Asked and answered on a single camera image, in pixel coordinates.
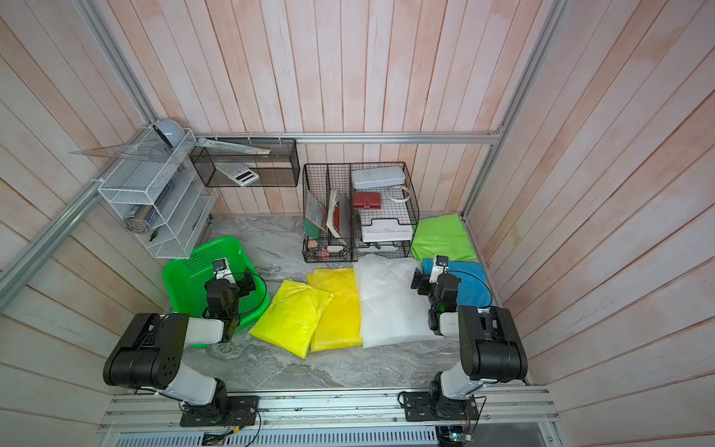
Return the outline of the green plastic basket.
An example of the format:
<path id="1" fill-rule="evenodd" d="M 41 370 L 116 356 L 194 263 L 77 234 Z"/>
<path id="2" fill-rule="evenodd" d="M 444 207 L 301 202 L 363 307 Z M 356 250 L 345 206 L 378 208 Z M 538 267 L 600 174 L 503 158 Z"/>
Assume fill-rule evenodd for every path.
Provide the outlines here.
<path id="1" fill-rule="evenodd" d="M 227 311 L 212 305 L 206 290 L 206 285 L 216 279 L 214 264 L 220 261 L 231 272 L 229 291 L 235 296 Z M 218 238 L 195 249 L 186 260 L 169 262 L 163 279 L 174 312 L 225 320 L 225 328 L 235 333 L 257 322 L 271 302 L 263 278 L 235 238 Z"/>

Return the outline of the white translucent raincoat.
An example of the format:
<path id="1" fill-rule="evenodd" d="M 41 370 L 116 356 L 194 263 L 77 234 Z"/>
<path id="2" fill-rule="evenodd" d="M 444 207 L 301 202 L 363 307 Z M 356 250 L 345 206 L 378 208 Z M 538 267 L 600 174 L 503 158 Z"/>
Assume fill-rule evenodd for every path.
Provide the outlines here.
<path id="1" fill-rule="evenodd" d="M 439 338 L 428 326 L 428 298 L 411 288 L 418 270 L 413 258 L 388 259 L 375 254 L 354 264 L 364 348 Z"/>

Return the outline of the neon yellow raincoat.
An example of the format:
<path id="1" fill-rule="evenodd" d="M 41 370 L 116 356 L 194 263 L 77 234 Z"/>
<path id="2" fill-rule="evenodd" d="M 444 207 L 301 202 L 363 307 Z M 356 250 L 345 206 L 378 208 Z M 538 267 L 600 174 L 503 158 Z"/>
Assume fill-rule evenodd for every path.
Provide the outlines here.
<path id="1" fill-rule="evenodd" d="M 249 334 L 305 359 L 331 301 L 331 292 L 287 279 Z"/>

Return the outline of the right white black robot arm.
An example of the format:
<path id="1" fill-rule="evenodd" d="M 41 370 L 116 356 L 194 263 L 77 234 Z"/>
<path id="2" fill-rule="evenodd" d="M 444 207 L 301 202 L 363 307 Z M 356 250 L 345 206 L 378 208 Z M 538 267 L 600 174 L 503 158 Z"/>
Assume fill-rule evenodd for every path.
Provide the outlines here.
<path id="1" fill-rule="evenodd" d="M 428 298 L 428 327 L 434 335 L 458 340 L 459 361 L 436 374 L 428 391 L 398 395 L 406 420 L 476 425 L 487 400 L 478 390 L 527 376 L 527 356 L 513 317 L 495 305 L 484 275 L 451 268 L 444 255 L 417 269 L 411 288 Z"/>

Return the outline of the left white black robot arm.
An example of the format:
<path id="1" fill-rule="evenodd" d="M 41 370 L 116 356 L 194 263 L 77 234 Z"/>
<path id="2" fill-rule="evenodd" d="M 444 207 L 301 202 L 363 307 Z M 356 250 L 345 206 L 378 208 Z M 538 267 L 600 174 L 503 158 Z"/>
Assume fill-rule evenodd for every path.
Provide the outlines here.
<path id="1" fill-rule="evenodd" d="M 232 340 L 242 321 L 240 300 L 257 290 L 257 278 L 249 269 L 238 279 L 216 273 L 205 284 L 208 305 L 201 317 L 136 315 L 104 364 L 104 382 L 123 389 L 148 389 L 176 400 L 182 428 L 226 428 L 231 434 L 258 423 L 257 397 L 232 397 L 223 380 L 201 374 L 182 360 L 187 346 Z"/>

